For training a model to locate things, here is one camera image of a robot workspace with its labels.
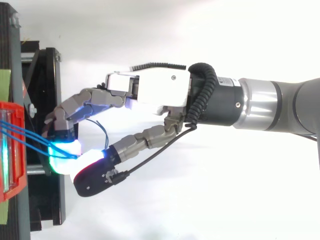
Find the red container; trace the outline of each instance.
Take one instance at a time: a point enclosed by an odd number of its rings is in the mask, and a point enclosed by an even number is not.
[[[16,103],[0,101],[0,120],[25,128],[25,109]],[[1,125],[0,130],[25,141],[23,135],[5,129]],[[26,185],[26,148],[22,143],[0,132],[0,202],[12,198]]]

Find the white background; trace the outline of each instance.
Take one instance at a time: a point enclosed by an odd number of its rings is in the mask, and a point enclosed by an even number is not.
[[[115,66],[213,65],[218,76],[320,77],[318,0],[11,0],[21,38],[63,55],[62,98]],[[95,117],[111,144],[163,117],[111,109]],[[104,134],[80,125],[83,150]],[[128,161],[128,169],[154,151]],[[285,133],[199,126],[123,183],[81,198],[66,178],[67,218],[32,240],[318,240],[316,143]]]

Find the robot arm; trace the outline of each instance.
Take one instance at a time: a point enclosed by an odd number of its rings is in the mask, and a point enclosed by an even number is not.
[[[82,90],[47,116],[43,135],[68,141],[74,138],[73,124],[111,107],[144,108],[158,115],[168,112],[164,125],[124,137],[103,151],[104,158],[82,169],[73,181],[80,196],[95,195],[126,179],[131,171],[118,172],[117,164],[144,149],[166,148],[177,139],[184,122],[193,129],[199,122],[308,136],[320,133],[316,107],[320,79],[295,84],[235,80],[217,77],[204,63],[191,66],[190,72],[185,69],[149,63],[114,72],[105,85]]]

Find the black frame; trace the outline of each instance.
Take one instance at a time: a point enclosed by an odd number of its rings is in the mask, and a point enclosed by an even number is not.
[[[38,41],[27,41],[21,42],[21,53],[34,53],[31,62],[22,63],[28,93],[24,97],[25,128],[41,135],[46,115],[61,103],[60,64],[56,57],[59,52],[52,47],[40,50]],[[34,118],[28,113],[31,103],[37,108]],[[47,152],[46,147],[37,145]],[[64,176],[51,172],[48,157],[32,149],[27,149],[26,155],[28,165],[41,164],[45,171],[42,175],[28,175],[30,229],[40,231],[44,220],[61,225],[66,219]]]

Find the screw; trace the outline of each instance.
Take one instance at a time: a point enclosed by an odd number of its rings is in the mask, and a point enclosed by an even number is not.
[[[10,24],[11,24],[11,26],[15,27],[16,29],[21,28],[21,26],[19,24],[18,14],[16,12],[14,14],[12,14],[12,16],[10,17]]]
[[[57,53],[55,55],[55,60],[58,62],[58,63],[61,63],[62,62],[62,55],[61,53]]]
[[[33,119],[35,117],[35,114],[38,112],[38,110],[35,108],[35,105],[32,103],[29,105],[29,115]]]

